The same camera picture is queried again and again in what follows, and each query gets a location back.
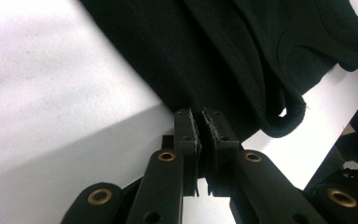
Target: black cloth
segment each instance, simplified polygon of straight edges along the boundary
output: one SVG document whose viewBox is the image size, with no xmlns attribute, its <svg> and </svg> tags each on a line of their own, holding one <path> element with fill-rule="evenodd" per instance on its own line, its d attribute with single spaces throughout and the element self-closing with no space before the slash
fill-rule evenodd
<svg viewBox="0 0 358 224">
<path fill-rule="evenodd" d="M 259 128 L 290 133 L 305 114 L 302 93 L 336 63 L 358 68 L 347 0 L 81 2 L 172 111 L 220 110 L 240 140 Z"/>
</svg>

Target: black metal bracket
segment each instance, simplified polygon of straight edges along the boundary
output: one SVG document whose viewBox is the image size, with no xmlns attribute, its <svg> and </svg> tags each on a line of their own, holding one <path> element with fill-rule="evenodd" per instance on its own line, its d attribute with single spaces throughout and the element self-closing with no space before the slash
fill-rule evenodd
<svg viewBox="0 0 358 224">
<path fill-rule="evenodd" d="M 106 183 L 88 187 L 62 224 L 182 223 L 182 199 L 198 194 L 199 169 L 209 193 L 231 198 L 237 223 L 354 223 L 340 212 L 358 216 L 358 197 L 346 193 L 350 190 L 333 188 L 330 181 L 302 192 L 266 155 L 243 149 L 222 113 L 205 108 L 196 124 L 185 108 L 174 114 L 174 136 L 163 136 L 142 179 L 124 189 Z"/>
</svg>

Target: white table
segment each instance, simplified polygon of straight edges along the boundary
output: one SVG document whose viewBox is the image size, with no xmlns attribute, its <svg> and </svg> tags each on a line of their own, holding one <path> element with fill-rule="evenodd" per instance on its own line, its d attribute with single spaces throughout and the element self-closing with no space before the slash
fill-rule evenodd
<svg viewBox="0 0 358 224">
<path fill-rule="evenodd" d="M 305 100 L 294 132 L 243 143 L 300 189 L 358 108 L 358 71 L 335 68 Z M 79 2 L 0 1 L 0 223 L 59 223 L 89 185 L 127 186 L 172 126 Z M 185 224 L 233 222 L 228 199 L 205 197 L 203 183 L 200 191 L 185 198 Z"/>
</svg>

